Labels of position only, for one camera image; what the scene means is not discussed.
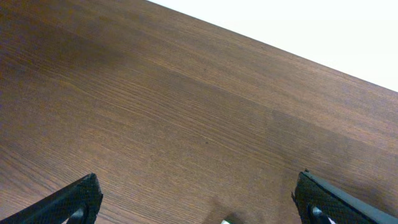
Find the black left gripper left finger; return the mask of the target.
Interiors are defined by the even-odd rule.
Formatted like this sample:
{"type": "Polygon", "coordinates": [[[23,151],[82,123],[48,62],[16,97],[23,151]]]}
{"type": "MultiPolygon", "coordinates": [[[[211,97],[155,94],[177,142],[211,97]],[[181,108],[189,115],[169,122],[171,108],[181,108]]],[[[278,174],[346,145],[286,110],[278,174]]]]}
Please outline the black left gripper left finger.
{"type": "Polygon", "coordinates": [[[97,176],[91,173],[1,220],[1,223],[94,224],[102,199],[97,176]]]}

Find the green white soap packet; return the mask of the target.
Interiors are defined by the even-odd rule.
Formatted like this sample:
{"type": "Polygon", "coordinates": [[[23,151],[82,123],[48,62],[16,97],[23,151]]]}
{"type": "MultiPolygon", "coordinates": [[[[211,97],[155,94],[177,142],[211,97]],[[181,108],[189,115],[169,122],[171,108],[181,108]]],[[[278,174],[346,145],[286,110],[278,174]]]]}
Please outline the green white soap packet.
{"type": "Polygon", "coordinates": [[[232,224],[232,223],[228,220],[222,220],[220,224],[232,224]]]}

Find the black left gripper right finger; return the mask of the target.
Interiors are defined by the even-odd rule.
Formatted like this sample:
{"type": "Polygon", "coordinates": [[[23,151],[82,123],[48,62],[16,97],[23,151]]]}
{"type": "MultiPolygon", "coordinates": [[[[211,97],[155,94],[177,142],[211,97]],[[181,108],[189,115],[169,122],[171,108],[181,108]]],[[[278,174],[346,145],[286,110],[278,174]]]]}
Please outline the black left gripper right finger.
{"type": "Polygon", "coordinates": [[[302,223],[397,224],[397,218],[353,197],[326,180],[300,172],[292,193],[302,223]]]}

